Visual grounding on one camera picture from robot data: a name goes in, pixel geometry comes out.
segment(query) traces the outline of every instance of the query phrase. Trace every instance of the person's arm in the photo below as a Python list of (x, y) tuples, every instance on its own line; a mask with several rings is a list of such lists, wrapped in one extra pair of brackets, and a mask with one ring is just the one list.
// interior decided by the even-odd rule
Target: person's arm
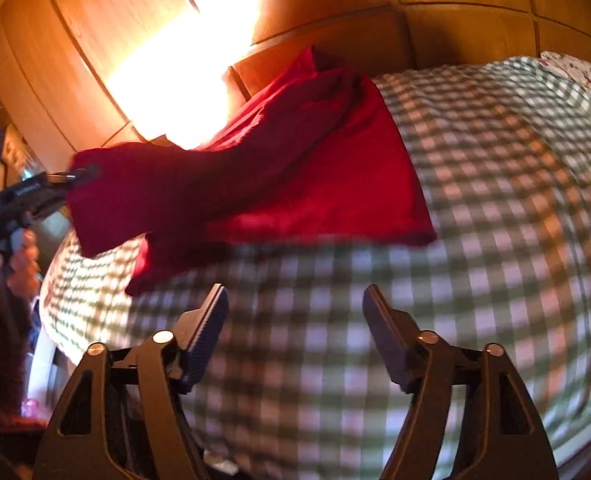
[(24, 234), (23, 247), (11, 260), (13, 274), (8, 280), (12, 294), (26, 300), (26, 310), (13, 312), (15, 327), (10, 326), (8, 313), (0, 306), (0, 413), (17, 415), (22, 403), (24, 365), (27, 354), (27, 336), (31, 329), (31, 301), (38, 293), (38, 248), (32, 232)]

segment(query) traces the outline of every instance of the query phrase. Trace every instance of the green and white checkered fabric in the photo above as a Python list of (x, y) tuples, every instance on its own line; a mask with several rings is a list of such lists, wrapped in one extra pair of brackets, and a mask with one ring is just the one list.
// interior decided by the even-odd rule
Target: green and white checkered fabric
[[(43, 290), (48, 334), (77, 362), (94, 341), (129, 346), (171, 327), (224, 283), (230, 316), (184, 400), (199, 444), (256, 476), (376, 479), (411, 400), (362, 315), (377, 283), (451, 344), (504, 345), (554, 449), (580, 432), (591, 423), (591, 95), (526, 57), (375, 82), (438, 241), (241, 246), (131, 301), (139, 242), (83, 260), (71, 235)], [(450, 472), (463, 399), (455, 388), (436, 478)]]

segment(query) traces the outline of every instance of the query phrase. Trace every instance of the human hand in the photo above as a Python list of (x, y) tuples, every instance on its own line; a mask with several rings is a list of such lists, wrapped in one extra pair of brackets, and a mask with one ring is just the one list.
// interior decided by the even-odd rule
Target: human hand
[[(32, 301), (38, 294), (40, 288), (37, 277), (39, 267), (36, 262), (38, 254), (36, 235), (33, 231), (25, 230), (22, 234), (22, 247), (12, 255), (10, 264), (13, 273), (7, 279), (9, 290), (17, 298)], [(2, 254), (0, 254), (0, 270), (2, 270)]]

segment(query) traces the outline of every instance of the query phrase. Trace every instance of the floral pillow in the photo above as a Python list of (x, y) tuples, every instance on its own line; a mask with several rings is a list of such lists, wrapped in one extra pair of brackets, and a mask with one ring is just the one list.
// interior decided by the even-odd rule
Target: floral pillow
[(588, 61), (555, 52), (542, 52), (539, 61), (549, 70), (575, 81), (591, 92), (591, 63)]

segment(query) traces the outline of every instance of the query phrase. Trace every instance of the red garment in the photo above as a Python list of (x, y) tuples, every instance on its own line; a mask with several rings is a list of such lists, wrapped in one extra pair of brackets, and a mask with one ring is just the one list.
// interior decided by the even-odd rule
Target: red garment
[(435, 239), (379, 90), (312, 48), (208, 144), (87, 150), (72, 169), (90, 164), (100, 176), (68, 196), (83, 256), (148, 234), (129, 294), (226, 257), (228, 244)]

